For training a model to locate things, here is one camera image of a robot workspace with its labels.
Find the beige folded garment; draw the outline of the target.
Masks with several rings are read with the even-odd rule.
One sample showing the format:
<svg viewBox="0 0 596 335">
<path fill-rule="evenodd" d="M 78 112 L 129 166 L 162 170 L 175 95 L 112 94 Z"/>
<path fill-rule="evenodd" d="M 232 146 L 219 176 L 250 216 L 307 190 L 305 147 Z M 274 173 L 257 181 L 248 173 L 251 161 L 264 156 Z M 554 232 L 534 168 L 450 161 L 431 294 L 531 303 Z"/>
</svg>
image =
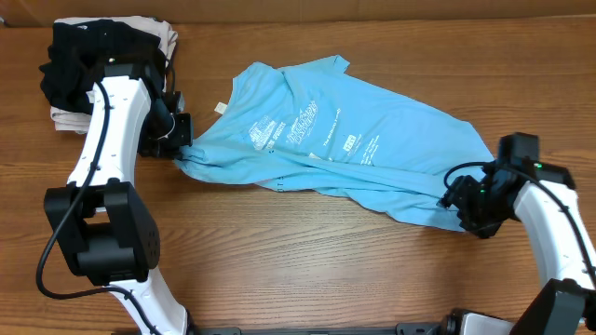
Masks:
<svg viewBox="0 0 596 335">
<path fill-rule="evenodd" d="M 88 23 L 99 20 L 112 20 L 122 22 L 133 29 L 152 34 L 159 38 L 158 48 L 166 56 L 166 65 L 172 64 L 172 56 L 175 51 L 178 33 L 167 21 L 160 21 L 144 16 L 127 17 L 71 17 L 55 20 L 55 23 L 64 23 L 76 27 L 86 26 Z M 54 122 L 57 131 L 74 131 L 78 134 L 88 132 L 90 117 L 79 113 L 66 111 L 58 107 L 50 107 L 50 118 Z"/>
</svg>

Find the light blue t-shirt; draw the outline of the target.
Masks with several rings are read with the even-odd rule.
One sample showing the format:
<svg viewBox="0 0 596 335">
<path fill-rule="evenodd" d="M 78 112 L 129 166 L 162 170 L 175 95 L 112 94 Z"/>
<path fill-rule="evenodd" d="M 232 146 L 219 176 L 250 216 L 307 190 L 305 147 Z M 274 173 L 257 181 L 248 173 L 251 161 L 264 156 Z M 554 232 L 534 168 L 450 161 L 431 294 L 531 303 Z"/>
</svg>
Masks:
<svg viewBox="0 0 596 335">
<path fill-rule="evenodd" d="M 395 221 L 455 231 L 439 207 L 451 168 L 480 178 L 492 154 L 476 129 L 347 73 L 340 56 L 235 77 L 219 119 L 182 150 L 187 176 L 346 197 Z"/>
</svg>

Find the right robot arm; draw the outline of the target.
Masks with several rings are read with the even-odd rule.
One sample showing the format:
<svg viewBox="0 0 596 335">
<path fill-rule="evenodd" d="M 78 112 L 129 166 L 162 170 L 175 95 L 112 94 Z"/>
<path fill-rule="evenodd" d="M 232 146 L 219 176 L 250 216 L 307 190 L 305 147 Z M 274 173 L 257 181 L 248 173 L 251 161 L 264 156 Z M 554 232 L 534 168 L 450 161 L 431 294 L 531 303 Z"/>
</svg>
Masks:
<svg viewBox="0 0 596 335">
<path fill-rule="evenodd" d="M 455 207 L 461 227 L 479 238 L 506 220 L 525 229 L 542 288 L 514 323 L 462 311 L 446 319 L 445 334 L 573 334 L 595 329 L 595 248 L 578 209 L 568 169 L 527 157 L 480 163 L 485 176 L 445 177 L 443 208 Z"/>
</svg>

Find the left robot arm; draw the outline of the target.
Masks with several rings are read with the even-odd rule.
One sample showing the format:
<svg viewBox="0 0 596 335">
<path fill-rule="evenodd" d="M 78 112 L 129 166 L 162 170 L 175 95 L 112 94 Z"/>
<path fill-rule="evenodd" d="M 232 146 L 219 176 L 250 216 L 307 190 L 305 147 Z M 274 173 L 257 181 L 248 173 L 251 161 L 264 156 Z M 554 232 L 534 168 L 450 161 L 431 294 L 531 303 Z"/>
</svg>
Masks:
<svg viewBox="0 0 596 335">
<path fill-rule="evenodd" d="M 176 301 L 158 268 L 160 236 L 134 187 L 138 156 L 174 159 L 190 142 L 191 118 L 168 94 L 167 62 L 160 56 L 105 56 L 78 60 L 91 82 L 93 107 L 81 155 L 65 186 L 50 188 L 44 210 L 52 227 L 35 273 L 45 296 L 70 300 L 110 293 L 141 334 L 196 334 L 187 309 Z M 58 246 L 73 275 L 88 290 L 58 293 L 43 273 Z"/>
</svg>

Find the black folded garment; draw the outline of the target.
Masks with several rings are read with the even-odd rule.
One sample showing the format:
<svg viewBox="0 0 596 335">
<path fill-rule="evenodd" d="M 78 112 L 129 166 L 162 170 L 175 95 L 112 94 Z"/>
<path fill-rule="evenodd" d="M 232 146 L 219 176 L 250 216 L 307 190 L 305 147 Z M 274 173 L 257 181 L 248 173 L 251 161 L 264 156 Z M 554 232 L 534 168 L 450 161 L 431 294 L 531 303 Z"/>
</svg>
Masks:
<svg viewBox="0 0 596 335">
<path fill-rule="evenodd" d="M 41 65 L 44 74 L 40 87 L 49 104 L 67 112 L 91 114 L 93 103 L 87 92 L 102 80 L 109 59 L 125 64 L 148 64 L 152 72 L 143 78 L 149 89 L 160 93 L 165 87 L 166 57 L 158 48 L 159 38 L 134 29 L 124 22 L 95 20 L 52 26 L 53 41 L 48 47 L 49 62 Z"/>
</svg>

